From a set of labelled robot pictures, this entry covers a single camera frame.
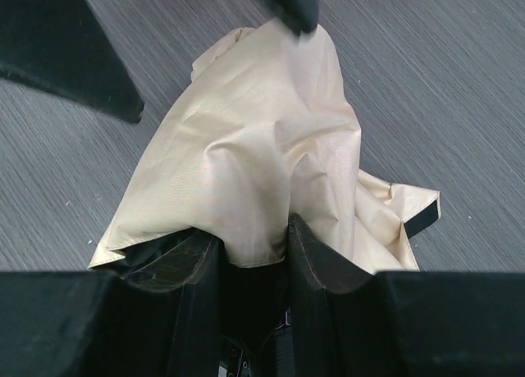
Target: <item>cloth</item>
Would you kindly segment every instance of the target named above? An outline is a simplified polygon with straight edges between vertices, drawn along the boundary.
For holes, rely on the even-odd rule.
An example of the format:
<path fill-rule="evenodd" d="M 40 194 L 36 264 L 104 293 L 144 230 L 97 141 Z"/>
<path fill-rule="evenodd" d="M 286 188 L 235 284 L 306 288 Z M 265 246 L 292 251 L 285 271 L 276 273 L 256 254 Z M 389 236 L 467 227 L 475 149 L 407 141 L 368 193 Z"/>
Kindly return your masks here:
<path fill-rule="evenodd" d="M 284 258 L 291 214 L 370 273 L 415 270 L 404 222 L 437 191 L 359 170 L 361 129 L 344 95 L 336 48 L 270 21 L 239 29 L 194 64 L 140 159 L 90 267 L 190 227 L 216 235 L 230 263 Z"/>

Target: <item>wood grain surface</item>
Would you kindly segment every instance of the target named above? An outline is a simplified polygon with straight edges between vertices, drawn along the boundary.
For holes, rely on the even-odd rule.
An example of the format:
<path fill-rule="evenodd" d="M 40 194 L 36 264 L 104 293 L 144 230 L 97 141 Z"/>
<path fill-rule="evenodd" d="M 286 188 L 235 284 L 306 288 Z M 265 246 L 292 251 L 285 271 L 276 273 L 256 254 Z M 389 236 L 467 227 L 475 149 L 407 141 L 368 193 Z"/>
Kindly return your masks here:
<path fill-rule="evenodd" d="M 0 81 L 0 269 L 82 270 L 191 62 L 253 0 L 89 0 L 146 101 L 123 125 Z M 362 168 L 442 192 L 424 269 L 525 270 L 525 0 L 322 0 Z"/>

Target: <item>beige cloth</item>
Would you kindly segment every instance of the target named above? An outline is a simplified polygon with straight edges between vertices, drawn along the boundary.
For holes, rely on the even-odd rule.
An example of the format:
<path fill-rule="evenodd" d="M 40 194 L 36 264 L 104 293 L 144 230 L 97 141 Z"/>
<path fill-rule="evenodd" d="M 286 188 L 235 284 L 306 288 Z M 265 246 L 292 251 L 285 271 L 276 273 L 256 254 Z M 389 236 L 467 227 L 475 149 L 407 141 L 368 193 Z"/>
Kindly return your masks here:
<path fill-rule="evenodd" d="M 189 227 L 221 238 L 237 266 L 273 264 L 298 213 L 369 272 L 417 269 L 403 222 L 439 193 L 359 170 L 360 140 L 322 27 L 299 41 L 274 21 L 235 30 L 194 63 L 90 267 Z"/>

